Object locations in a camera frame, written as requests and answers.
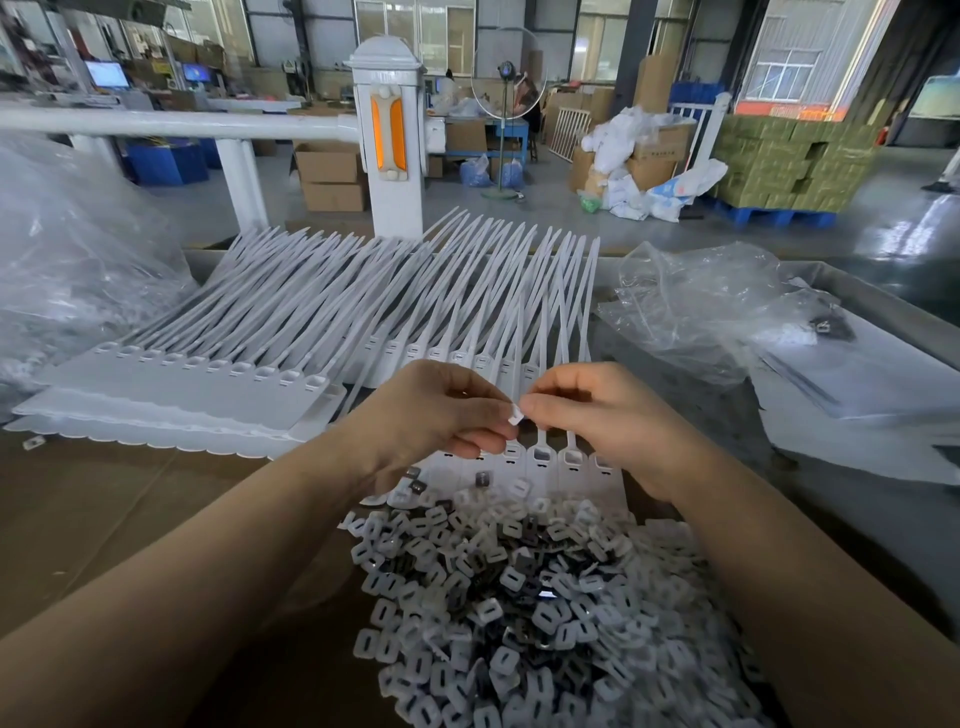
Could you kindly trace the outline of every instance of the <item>hand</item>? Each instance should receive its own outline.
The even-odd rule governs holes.
[[[377,473],[402,474],[439,449],[468,459],[481,449],[503,452],[516,437],[516,426],[508,422],[512,413],[507,396],[470,369],[420,360],[403,367],[334,430],[346,436],[345,447],[371,453]]]
[[[534,382],[519,406],[540,429],[558,427],[585,438],[659,500],[671,500],[674,478],[699,459],[704,447],[714,447],[619,364],[554,367]]]

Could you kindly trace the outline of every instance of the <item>white fence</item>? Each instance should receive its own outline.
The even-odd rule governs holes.
[[[697,122],[693,141],[690,144],[690,155],[686,158],[686,165],[682,172],[690,167],[703,166],[710,159],[710,155],[713,154],[713,145],[716,144],[717,135],[720,134],[720,126],[730,108],[730,101],[731,95],[724,92],[717,94],[712,104],[670,105],[670,113],[676,113]]]
[[[573,150],[590,126],[590,112],[584,109],[561,108],[557,114],[557,126],[550,139],[550,151],[557,157],[573,161]]]

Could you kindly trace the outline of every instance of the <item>white post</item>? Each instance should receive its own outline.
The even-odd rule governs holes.
[[[74,149],[93,155],[105,164],[108,169],[123,176],[123,170],[120,168],[120,160],[117,159],[116,150],[113,148],[113,142],[109,137],[71,134],[70,143],[73,144]]]
[[[350,56],[364,168],[377,235],[423,235],[423,67],[397,37],[376,36]],[[373,124],[377,114],[378,124]],[[403,134],[395,133],[402,124]]]
[[[217,153],[224,167],[224,178],[240,231],[270,227],[260,178],[256,173],[253,145],[248,139],[217,139]]]
[[[693,162],[693,169],[707,164],[710,155],[713,154],[713,145],[720,134],[720,126],[723,124],[724,116],[727,115],[727,109],[730,108],[731,98],[731,95],[726,91],[717,94],[716,101],[713,102],[713,109],[710,110],[710,119],[704,128],[704,136],[700,140],[700,149],[697,150],[697,158]]]

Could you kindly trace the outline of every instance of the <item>worker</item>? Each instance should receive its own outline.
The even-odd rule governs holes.
[[[530,77],[523,73],[514,87],[514,116],[527,122],[527,138],[530,141],[530,158],[537,159],[537,134],[543,123],[540,112],[540,92]]]
[[[683,514],[795,728],[960,725],[956,646],[626,370],[557,367],[519,406]],[[502,452],[511,412],[467,369],[405,367],[0,642],[0,725],[180,723],[350,506],[437,449]]]

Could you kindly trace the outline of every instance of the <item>orange reflector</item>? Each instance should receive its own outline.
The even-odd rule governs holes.
[[[380,107],[371,94],[370,103],[373,112],[373,146],[376,147],[376,168],[383,169],[383,136],[380,133]]]
[[[406,172],[407,149],[403,143],[403,104],[399,99],[390,105],[390,126],[394,142],[394,164],[397,169]]]

